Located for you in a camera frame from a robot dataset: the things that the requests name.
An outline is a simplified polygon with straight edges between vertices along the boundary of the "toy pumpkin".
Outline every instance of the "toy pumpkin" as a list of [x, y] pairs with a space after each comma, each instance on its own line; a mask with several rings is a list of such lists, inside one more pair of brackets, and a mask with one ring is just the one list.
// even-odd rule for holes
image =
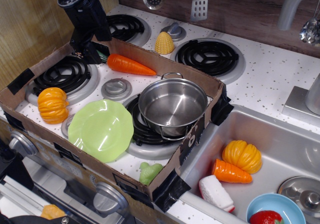
[[261, 152], [243, 140], [231, 141], [223, 150], [222, 159], [249, 174], [256, 173], [262, 166]]
[[38, 97], [38, 110], [48, 124], [62, 123], [69, 114], [67, 95], [60, 88], [46, 88]]

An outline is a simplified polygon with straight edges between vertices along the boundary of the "green plate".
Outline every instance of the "green plate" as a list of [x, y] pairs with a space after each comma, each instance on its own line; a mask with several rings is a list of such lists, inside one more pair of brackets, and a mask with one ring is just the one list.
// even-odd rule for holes
[[107, 99], [87, 104], [68, 128], [69, 142], [103, 163], [123, 153], [133, 134], [130, 112], [121, 103]]

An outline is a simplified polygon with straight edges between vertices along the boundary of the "sink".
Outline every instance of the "sink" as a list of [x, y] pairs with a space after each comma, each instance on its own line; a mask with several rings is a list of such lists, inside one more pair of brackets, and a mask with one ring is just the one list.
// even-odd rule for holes
[[[223, 148], [232, 140], [255, 145], [263, 165], [252, 174], [250, 184], [222, 182], [234, 201], [235, 210], [230, 214], [199, 198], [198, 181], [210, 175], [212, 161], [221, 159]], [[319, 167], [320, 135], [235, 105], [221, 125], [208, 125], [181, 167], [180, 176], [191, 190], [180, 199], [222, 223], [240, 224], [246, 221], [247, 207], [256, 196], [276, 193], [281, 183], [292, 177], [320, 180]]]

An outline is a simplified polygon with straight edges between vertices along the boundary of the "faucet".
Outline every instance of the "faucet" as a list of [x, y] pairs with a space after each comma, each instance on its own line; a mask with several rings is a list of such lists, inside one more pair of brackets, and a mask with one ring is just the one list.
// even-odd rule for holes
[[296, 14], [296, 9], [302, 0], [284, 0], [278, 19], [280, 30], [289, 30]]
[[[301, 1], [284, 1], [277, 23], [280, 30], [291, 28]], [[304, 90], [296, 86], [293, 88], [282, 113], [320, 127], [320, 74], [310, 90]]]

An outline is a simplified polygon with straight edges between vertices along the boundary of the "blue bowl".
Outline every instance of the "blue bowl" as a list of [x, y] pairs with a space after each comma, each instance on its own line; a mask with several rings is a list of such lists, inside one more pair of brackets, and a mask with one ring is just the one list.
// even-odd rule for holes
[[306, 224], [301, 209], [289, 198], [275, 193], [262, 194], [253, 199], [246, 210], [246, 220], [260, 211], [275, 211], [281, 215], [285, 224]]

